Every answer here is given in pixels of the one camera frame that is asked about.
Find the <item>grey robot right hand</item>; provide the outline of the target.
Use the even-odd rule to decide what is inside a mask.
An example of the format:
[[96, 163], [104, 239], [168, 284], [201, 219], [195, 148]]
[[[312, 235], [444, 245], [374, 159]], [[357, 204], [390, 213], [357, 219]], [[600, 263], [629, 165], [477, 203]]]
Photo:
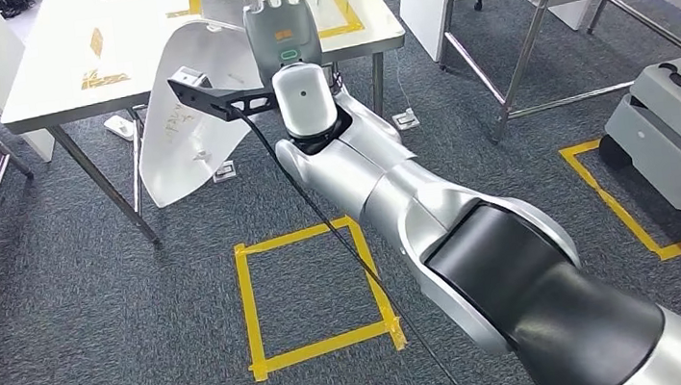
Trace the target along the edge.
[[264, 0], [244, 11], [243, 24], [260, 80], [266, 87], [287, 65], [323, 64], [313, 12], [305, 0], [280, 0], [277, 4]]

